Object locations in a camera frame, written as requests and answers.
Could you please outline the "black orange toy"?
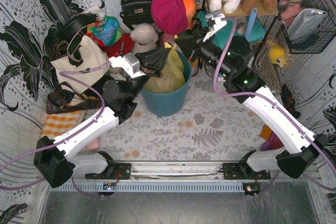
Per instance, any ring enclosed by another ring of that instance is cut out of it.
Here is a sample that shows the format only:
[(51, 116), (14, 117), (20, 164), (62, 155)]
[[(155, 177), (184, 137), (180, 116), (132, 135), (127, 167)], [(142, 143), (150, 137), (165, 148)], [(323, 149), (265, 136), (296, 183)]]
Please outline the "black orange toy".
[(298, 119), (301, 113), (295, 110), (295, 100), (287, 85), (284, 84), (281, 88), (280, 97), (284, 107), (295, 118)]

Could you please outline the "blue handled mop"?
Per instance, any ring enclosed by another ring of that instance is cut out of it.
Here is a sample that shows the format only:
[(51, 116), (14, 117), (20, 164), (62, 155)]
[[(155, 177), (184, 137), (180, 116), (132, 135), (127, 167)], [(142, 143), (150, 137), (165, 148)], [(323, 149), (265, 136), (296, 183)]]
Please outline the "blue handled mop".
[(247, 40), (250, 39), (255, 20), (257, 18), (257, 14), (258, 14), (258, 9), (257, 8), (253, 8), (250, 12), (247, 27), (246, 27), (246, 30), (245, 30), (245, 37), (246, 37)]

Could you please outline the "pink striped plush doll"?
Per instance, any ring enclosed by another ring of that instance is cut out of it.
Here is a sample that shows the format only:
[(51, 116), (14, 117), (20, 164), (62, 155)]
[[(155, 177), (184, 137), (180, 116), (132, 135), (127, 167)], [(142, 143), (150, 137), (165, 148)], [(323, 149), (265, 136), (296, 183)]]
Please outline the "pink striped plush doll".
[(163, 33), (160, 37), (160, 42), (165, 45), (169, 44), (172, 47), (175, 45), (175, 39), (178, 38), (178, 35)]

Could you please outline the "orange plush toy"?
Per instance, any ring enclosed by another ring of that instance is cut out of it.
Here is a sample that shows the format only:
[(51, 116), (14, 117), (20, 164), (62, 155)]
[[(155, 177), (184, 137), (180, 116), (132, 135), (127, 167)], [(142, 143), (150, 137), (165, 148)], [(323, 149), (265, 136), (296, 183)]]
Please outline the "orange plush toy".
[(191, 30), (196, 20), (193, 20), (194, 15), (196, 14), (196, 0), (182, 0), (186, 10), (186, 17), (188, 20), (187, 30)]

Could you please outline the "black metal shelf rack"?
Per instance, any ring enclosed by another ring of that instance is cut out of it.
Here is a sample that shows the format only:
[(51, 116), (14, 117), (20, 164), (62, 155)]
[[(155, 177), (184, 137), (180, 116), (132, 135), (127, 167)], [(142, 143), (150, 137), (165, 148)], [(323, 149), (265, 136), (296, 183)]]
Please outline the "black metal shelf rack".
[[(243, 22), (248, 23), (250, 14), (243, 13), (241, 6), (242, 5), (240, 5), (239, 8), (234, 13), (224, 15), (226, 17), (234, 17), (236, 19), (241, 19), (242, 23)], [(276, 11), (275, 13), (266, 12), (262, 7), (261, 2), (257, 3), (256, 8), (258, 12), (248, 40), (251, 45), (260, 44), (269, 29), (271, 29), (269, 34), (273, 32), (273, 30), (275, 29), (275, 23), (273, 24), (271, 23), (273, 22), (273, 20), (277, 19), (276, 16), (278, 15), (278, 11)], [(217, 45), (220, 46), (221, 48), (224, 48), (225, 46), (231, 27), (232, 23), (229, 22), (227, 26), (225, 26), (221, 31), (217, 32), (215, 35), (214, 42), (216, 42)]]

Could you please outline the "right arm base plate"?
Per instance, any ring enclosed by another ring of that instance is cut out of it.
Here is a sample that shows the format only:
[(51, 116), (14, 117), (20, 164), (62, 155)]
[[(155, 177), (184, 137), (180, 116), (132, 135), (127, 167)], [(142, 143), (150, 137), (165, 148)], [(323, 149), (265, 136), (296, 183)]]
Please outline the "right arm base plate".
[(260, 172), (253, 171), (247, 165), (240, 163), (223, 163), (224, 178), (227, 180), (268, 180), (271, 179), (270, 172), (262, 170)]

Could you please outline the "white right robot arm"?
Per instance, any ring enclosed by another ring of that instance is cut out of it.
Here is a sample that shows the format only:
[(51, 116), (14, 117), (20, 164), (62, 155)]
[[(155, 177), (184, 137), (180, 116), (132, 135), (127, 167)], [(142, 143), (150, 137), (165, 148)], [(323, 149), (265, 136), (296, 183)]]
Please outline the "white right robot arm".
[(234, 36), (228, 43), (224, 61), (222, 49), (206, 39), (210, 30), (202, 28), (195, 35), (177, 38), (175, 43), (190, 60), (202, 59), (212, 68), (220, 67), (224, 87), (236, 100), (254, 111), (279, 137), (283, 147), (271, 151), (251, 151), (240, 161), (245, 177), (254, 172), (279, 169), (292, 178), (299, 178), (328, 143), (324, 134), (314, 134), (300, 124), (274, 97), (265, 82), (248, 67), (254, 53), (245, 37)]

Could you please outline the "black leather handbag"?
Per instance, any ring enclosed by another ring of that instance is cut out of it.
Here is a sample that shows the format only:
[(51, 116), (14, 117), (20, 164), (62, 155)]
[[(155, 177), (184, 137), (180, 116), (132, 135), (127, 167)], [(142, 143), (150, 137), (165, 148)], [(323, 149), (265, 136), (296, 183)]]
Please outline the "black leather handbag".
[(152, 0), (121, 0), (120, 3), (120, 17), (130, 30), (134, 30), (133, 25), (154, 24), (151, 14)]

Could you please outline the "teal folded cloth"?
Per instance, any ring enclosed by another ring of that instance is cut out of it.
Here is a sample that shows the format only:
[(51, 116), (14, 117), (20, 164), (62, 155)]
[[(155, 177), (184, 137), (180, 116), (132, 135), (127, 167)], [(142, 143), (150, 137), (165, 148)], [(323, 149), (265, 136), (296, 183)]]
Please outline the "teal folded cloth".
[[(206, 18), (205, 18), (206, 14), (207, 14), (206, 12), (199, 12), (197, 14), (198, 18), (201, 21), (202, 27), (208, 26)], [(229, 38), (232, 24), (233, 23), (231, 21), (228, 21), (227, 25), (214, 35), (213, 43), (222, 49), (224, 49), (226, 42)], [(265, 36), (265, 29), (261, 26), (258, 20), (255, 20), (255, 23), (254, 23), (254, 26), (251, 32), (251, 36), (248, 42), (262, 40), (264, 36)]]

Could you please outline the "grey patterned pouch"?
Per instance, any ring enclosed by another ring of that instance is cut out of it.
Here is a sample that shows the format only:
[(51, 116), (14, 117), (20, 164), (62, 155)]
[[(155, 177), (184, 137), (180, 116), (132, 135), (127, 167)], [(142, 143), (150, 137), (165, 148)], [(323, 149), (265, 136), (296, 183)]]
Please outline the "grey patterned pouch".
[(244, 35), (247, 29), (248, 21), (244, 18), (239, 18), (236, 20), (236, 33), (239, 35)]

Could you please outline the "cream canvas tote bag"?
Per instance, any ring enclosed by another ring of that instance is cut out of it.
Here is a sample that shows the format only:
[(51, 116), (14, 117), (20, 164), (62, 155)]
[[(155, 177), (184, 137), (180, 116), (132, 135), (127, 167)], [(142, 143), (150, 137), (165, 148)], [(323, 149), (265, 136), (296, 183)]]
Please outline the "cream canvas tote bag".
[[(61, 71), (83, 71), (88, 68), (96, 68), (99, 67), (109, 61), (109, 58), (105, 52), (103, 52), (98, 45), (87, 35), (82, 37), (79, 52), (82, 56), (83, 63), (80, 64), (78, 67), (72, 65), (69, 62), (67, 56), (58, 58), (54, 61), (51, 61), (51, 64), (54, 66), (56, 70), (56, 75), (59, 83), (67, 82), (77, 93), (83, 93), (87, 90), (87, 88), (75, 81), (72, 81), (68, 78), (61, 76), (59, 73)], [(85, 74), (77, 74), (77, 75), (70, 75), (81, 82), (92, 86), (94, 85), (99, 79), (101, 79), (104, 74), (108, 71), (110, 66), (105, 66), (100, 70), (89, 72)]]

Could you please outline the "aluminium mounting rail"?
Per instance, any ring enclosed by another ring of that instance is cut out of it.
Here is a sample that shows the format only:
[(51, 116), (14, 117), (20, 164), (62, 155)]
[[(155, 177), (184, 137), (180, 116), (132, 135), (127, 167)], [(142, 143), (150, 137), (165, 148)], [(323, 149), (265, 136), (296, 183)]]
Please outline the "aluminium mounting rail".
[[(114, 161), (100, 160), (76, 160), (64, 162), (59, 165), (52, 165), (50, 168), (40, 168), (40, 173), (55, 188), (63, 185), (72, 177), (85, 178), (85, 174), (100, 174), (102, 172), (110, 175), (116, 163)], [(211, 179), (224, 178), (222, 162), (133, 162), (131, 164), (130, 179), (187, 179), (209, 177)], [(276, 170), (270, 172), (271, 178), (275, 177)]]

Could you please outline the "teal plastic trash bin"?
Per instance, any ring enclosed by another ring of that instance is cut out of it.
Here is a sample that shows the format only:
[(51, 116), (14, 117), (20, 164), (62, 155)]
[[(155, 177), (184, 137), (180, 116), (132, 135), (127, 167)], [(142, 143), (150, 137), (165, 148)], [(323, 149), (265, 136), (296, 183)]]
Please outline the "teal plastic trash bin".
[(167, 94), (156, 94), (148, 92), (144, 89), (141, 92), (146, 107), (158, 117), (175, 114), (183, 107), (186, 99), (187, 87), (192, 74), (192, 67), (181, 52), (177, 51), (177, 53), (184, 66), (183, 76), (185, 78), (185, 84), (178, 90)]

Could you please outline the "red fabric bag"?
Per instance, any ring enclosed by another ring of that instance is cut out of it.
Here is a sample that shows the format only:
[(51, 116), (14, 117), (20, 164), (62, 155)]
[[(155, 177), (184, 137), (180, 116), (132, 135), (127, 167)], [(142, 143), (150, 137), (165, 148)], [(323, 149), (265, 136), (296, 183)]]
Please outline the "red fabric bag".
[(134, 40), (131, 39), (130, 34), (123, 34), (121, 38), (112, 46), (101, 47), (108, 58), (123, 56), (131, 52), (134, 45)]

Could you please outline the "yellow-green trash bag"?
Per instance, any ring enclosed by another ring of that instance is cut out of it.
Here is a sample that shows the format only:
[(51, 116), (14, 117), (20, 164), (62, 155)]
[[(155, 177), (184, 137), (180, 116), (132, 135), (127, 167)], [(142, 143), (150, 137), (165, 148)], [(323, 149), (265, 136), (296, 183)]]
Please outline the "yellow-green trash bag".
[(167, 94), (174, 92), (185, 84), (183, 76), (184, 66), (175, 50), (176, 46), (169, 43), (164, 44), (164, 48), (169, 50), (165, 66), (161, 77), (151, 77), (144, 86), (144, 90), (156, 94)]

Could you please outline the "magenta fabric bag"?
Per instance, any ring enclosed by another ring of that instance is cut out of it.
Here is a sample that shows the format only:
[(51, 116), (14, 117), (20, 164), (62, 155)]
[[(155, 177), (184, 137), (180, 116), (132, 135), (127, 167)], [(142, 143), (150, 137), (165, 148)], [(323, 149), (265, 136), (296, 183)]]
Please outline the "magenta fabric bag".
[(178, 35), (188, 27), (183, 0), (152, 0), (151, 15), (158, 29), (167, 34)]

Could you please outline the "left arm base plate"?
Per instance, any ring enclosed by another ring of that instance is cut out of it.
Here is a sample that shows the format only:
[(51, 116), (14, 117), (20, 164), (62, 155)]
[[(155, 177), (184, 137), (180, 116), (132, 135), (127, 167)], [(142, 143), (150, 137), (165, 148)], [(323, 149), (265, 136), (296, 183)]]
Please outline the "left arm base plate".
[(131, 164), (130, 163), (116, 163), (113, 172), (108, 175), (105, 172), (100, 174), (85, 174), (86, 179), (95, 180), (129, 180), (131, 175)]

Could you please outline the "dark brown leather bag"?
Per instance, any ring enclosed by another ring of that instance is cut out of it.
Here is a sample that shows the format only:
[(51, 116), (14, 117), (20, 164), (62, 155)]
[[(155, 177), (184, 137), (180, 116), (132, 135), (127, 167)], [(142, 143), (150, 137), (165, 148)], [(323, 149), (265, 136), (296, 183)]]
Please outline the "dark brown leather bag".
[(50, 93), (47, 98), (47, 114), (70, 113), (101, 107), (99, 99), (90, 99), (79, 94), (67, 82), (58, 84), (55, 91)]

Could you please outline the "yellow plush duck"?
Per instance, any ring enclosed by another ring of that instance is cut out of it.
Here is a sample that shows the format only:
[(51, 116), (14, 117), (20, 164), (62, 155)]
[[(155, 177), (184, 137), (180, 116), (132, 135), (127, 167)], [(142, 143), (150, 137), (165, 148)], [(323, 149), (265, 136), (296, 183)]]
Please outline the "yellow plush duck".
[(266, 39), (266, 44), (271, 63), (279, 67), (284, 67), (286, 63), (285, 50), (278, 44), (277, 39), (269, 37)]

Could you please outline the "pink rolled towel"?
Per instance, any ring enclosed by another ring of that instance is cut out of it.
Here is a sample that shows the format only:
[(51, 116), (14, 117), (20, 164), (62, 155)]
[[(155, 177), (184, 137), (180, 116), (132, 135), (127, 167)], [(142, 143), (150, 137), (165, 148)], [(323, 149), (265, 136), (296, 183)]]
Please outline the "pink rolled towel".
[(97, 137), (86, 145), (86, 149), (89, 151), (96, 150), (100, 147), (100, 139)]

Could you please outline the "white plush lamb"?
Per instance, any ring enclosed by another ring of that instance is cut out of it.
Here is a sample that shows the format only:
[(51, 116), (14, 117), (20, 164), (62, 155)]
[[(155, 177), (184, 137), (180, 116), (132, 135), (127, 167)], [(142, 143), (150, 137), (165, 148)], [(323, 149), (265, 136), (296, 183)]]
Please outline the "white plush lamb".
[(134, 45), (131, 52), (143, 53), (152, 50), (157, 47), (158, 33), (155, 28), (147, 23), (139, 24), (130, 33), (131, 39), (134, 41)]

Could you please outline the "orange white checked cloth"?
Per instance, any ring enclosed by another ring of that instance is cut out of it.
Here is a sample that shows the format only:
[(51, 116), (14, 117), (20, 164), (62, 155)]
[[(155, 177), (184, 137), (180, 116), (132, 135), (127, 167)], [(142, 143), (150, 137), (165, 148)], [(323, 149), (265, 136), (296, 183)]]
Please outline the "orange white checked cloth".
[(49, 139), (53, 139), (62, 135), (79, 125), (83, 121), (84, 115), (85, 111), (49, 114), (46, 116), (40, 137), (47, 136)]

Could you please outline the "colourful striped bag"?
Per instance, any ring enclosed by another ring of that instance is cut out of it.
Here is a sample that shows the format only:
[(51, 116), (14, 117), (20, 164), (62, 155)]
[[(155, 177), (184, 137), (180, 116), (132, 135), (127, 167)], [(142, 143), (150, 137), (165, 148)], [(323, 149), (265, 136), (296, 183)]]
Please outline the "colourful striped bag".
[(115, 17), (105, 16), (101, 21), (89, 24), (86, 35), (99, 47), (108, 47), (114, 45), (122, 37), (123, 31)]

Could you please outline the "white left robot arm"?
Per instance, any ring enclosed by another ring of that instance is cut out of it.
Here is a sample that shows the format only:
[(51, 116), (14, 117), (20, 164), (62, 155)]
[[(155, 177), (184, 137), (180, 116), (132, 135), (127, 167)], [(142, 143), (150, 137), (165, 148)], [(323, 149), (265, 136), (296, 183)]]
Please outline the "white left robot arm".
[(69, 132), (54, 139), (44, 136), (37, 142), (34, 165), (52, 188), (59, 187), (72, 177), (91, 175), (110, 178), (115, 175), (115, 161), (105, 151), (79, 156), (92, 140), (112, 129), (134, 112), (139, 95), (151, 77), (162, 77), (170, 49), (161, 47), (148, 52), (110, 58), (110, 65), (122, 68), (126, 80), (109, 78), (98, 92), (101, 109)]

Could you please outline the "silver foil pouch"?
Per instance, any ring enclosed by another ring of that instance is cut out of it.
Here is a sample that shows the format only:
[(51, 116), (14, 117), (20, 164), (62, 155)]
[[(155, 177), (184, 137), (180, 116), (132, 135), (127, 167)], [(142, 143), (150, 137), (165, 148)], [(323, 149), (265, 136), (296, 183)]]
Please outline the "silver foil pouch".
[(306, 8), (302, 10), (287, 29), (289, 39), (296, 40), (311, 34), (327, 15), (328, 12), (320, 9)]

